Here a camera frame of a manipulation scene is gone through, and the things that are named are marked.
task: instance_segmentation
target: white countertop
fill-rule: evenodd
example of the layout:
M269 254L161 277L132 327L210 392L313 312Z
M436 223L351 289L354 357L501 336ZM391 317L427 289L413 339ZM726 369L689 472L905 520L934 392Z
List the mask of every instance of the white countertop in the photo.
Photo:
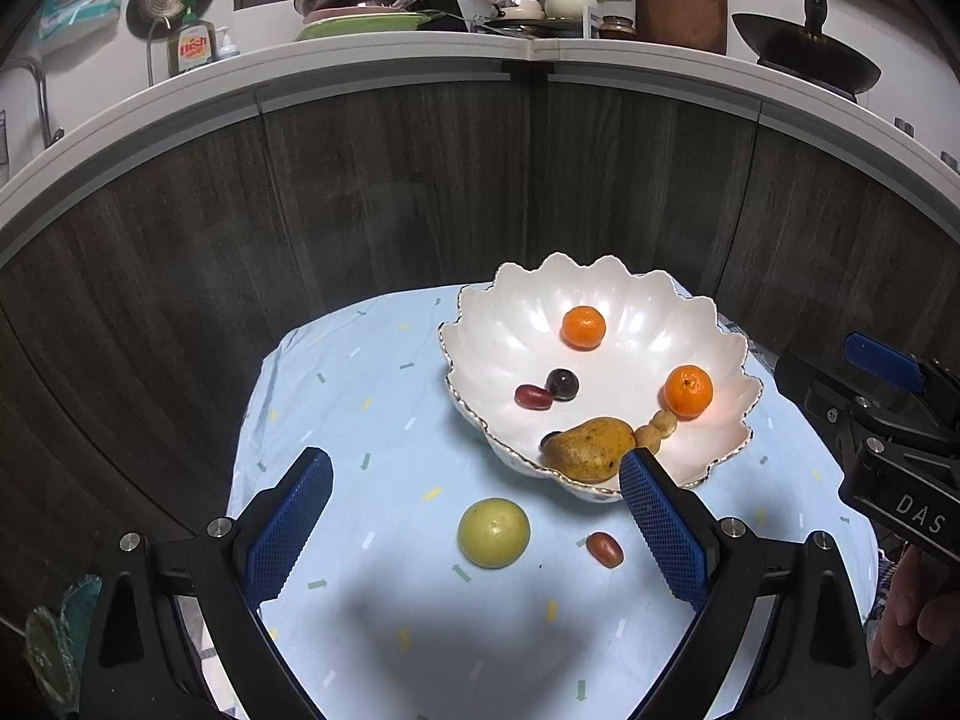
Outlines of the white countertop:
M0 231L47 193L42 223L62 213L52 186L91 158L154 124L218 98L253 93L272 81L337 67L411 60L526 60L558 63L558 79L657 92L758 119L831 151L899 191L960 241L960 175L936 154L870 111L813 84L712 53L648 43L535 40L454 32L386 32L290 43L247 53L163 81L112 106L37 156L0 190ZM743 101L754 105L750 115ZM251 95L256 112L258 102ZM898 177L890 178L894 173ZM42 228L6 242L0 263Z

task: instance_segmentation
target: small potato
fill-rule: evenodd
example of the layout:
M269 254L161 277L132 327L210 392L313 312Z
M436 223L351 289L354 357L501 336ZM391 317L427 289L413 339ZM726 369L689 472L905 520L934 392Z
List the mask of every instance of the small potato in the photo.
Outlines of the small potato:
M670 410L660 409L654 414L654 418L650 420L650 424L661 432L661 437L669 439L675 429L677 429L677 418Z
M656 455L661 443L661 432L653 425L644 425L634 431L634 441L637 442L638 447L645 446L652 454Z

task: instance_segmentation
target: human hand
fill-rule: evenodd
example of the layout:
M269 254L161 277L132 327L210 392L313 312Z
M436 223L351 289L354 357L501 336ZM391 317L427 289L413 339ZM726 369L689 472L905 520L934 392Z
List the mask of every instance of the human hand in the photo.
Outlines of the human hand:
M912 664L920 641L943 646L960 625L960 592L947 593L922 607L925 597L917 547L909 547L896 566L880 630L870 649L870 665L884 674Z

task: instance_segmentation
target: pot lid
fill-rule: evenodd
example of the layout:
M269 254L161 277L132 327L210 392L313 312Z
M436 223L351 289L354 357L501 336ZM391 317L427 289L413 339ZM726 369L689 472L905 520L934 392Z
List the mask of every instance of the pot lid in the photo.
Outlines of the pot lid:
M733 24L765 63L836 86L852 95L871 89L880 68L862 53L824 35L827 0L803 0L803 25L758 13L734 13Z

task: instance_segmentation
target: brown pear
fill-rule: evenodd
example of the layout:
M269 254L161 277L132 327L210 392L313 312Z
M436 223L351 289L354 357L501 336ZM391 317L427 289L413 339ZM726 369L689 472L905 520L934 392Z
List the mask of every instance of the brown pear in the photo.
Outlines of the brown pear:
M544 464L588 485L606 482L635 448L634 429L622 419L599 416L558 433L544 444Z

